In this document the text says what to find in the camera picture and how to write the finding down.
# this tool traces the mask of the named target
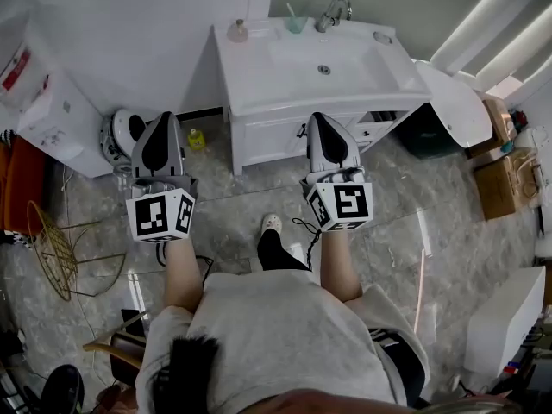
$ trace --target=yellow bottle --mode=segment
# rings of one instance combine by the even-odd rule
[[[201,130],[192,129],[188,134],[188,142],[192,150],[199,150],[205,147],[204,134]]]

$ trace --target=soap dispenser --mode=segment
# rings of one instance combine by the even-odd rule
[[[248,29],[243,25],[241,18],[238,18],[235,23],[230,25],[226,36],[234,43],[243,43],[248,39]]]

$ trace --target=gray shirt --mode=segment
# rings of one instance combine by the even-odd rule
[[[154,413],[151,385],[169,362],[172,340],[200,335],[221,345],[208,390],[210,413],[236,414],[298,388],[404,405],[398,372],[368,329],[398,331],[420,358],[427,382],[427,357],[410,325],[378,286],[343,304],[313,279],[313,273],[289,270],[215,273],[194,316],[164,309],[150,327],[136,380],[139,412]]]

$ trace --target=black hair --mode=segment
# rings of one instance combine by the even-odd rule
[[[206,336],[177,338],[172,342],[169,365],[161,368],[154,380],[156,414],[182,412],[208,414],[207,388],[219,343]]]

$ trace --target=person's leg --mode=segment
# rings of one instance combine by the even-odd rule
[[[204,295],[196,254],[191,239],[166,245],[165,306],[177,306],[194,313]]]
[[[353,269],[346,231],[322,233],[320,285],[342,302],[362,296],[361,282]]]
[[[257,255],[264,271],[267,270],[306,270],[309,268],[287,253],[279,239],[282,223],[276,215],[266,215],[263,219],[263,233],[257,245]]]

